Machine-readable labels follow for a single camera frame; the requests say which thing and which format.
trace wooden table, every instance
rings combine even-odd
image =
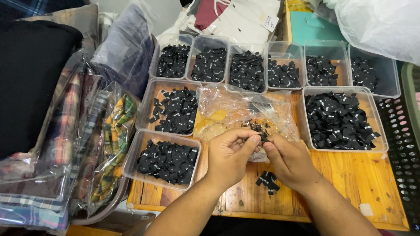
[[[295,105],[300,97],[292,95]],[[294,119],[297,123],[296,109]],[[195,182],[207,172],[208,143],[202,142],[202,147]],[[367,218],[375,227],[409,230],[388,157],[375,153],[310,152],[314,166],[353,206],[359,209],[361,203],[370,205],[374,215]],[[245,177],[223,193],[213,215],[310,222],[308,207],[299,193],[276,181],[280,190],[270,196],[267,187],[255,184],[264,170],[274,172],[271,164],[248,162]],[[127,208],[162,211],[181,194],[133,181]]]

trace clothing tag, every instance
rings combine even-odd
[[[268,15],[264,21],[261,22],[261,25],[268,29],[270,32],[274,32],[274,29],[276,28],[276,25],[279,21],[279,18],[277,16],[270,16]]]

